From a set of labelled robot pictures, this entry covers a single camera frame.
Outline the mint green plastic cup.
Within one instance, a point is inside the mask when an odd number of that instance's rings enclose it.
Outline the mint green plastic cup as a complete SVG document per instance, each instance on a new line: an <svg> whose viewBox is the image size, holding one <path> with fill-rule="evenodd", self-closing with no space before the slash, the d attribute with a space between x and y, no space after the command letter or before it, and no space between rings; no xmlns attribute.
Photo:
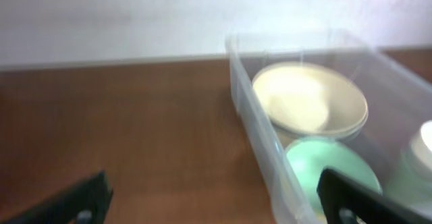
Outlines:
<svg viewBox="0 0 432 224"><path fill-rule="evenodd" d="M401 152L400 159L383 187L388 198L406 205L418 206L431 202L431 169L411 150Z"/></svg>

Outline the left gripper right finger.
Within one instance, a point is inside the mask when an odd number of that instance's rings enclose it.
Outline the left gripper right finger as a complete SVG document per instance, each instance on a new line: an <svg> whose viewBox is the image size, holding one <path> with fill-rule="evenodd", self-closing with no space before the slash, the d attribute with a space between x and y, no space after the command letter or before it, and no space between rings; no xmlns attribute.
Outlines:
<svg viewBox="0 0 432 224"><path fill-rule="evenodd" d="M334 169L324 169L317 194L328 224L431 224L431 220L372 191Z"/></svg>

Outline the cream plate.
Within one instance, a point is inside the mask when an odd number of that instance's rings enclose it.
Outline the cream plate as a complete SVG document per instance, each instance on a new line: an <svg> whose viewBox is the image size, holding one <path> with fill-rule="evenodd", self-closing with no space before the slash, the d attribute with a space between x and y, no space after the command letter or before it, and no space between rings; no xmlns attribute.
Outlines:
<svg viewBox="0 0 432 224"><path fill-rule="evenodd" d="M271 122L295 134L345 138L359 131L369 116L362 90L320 65L269 65L254 76L252 89Z"/></svg>

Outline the mint green small bowl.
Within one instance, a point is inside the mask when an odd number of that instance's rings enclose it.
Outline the mint green small bowl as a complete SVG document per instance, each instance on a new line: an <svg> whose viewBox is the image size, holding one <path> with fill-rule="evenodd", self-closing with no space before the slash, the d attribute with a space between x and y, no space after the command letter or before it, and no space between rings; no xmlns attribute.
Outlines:
<svg viewBox="0 0 432 224"><path fill-rule="evenodd" d="M286 148L286 158L312 209L322 215L323 207L317 194L321 173L335 169L360 184L382 193L382 187L371 167L345 144L327 138L299 138Z"/></svg>

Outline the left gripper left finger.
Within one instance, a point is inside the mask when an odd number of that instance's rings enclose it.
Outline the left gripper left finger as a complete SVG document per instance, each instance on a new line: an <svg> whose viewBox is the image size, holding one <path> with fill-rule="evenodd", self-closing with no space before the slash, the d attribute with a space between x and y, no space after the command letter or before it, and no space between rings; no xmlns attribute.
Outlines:
<svg viewBox="0 0 432 224"><path fill-rule="evenodd" d="M42 202L3 220L3 224L103 224L113 197L104 171L85 177Z"/></svg>

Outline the cream plastic cup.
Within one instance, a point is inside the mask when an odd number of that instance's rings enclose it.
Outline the cream plastic cup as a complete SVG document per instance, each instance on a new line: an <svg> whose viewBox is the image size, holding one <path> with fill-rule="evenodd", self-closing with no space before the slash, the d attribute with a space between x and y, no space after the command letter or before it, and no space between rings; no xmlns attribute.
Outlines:
<svg viewBox="0 0 432 224"><path fill-rule="evenodd" d="M431 170L431 120L424 122L410 141L414 157L428 170Z"/></svg>

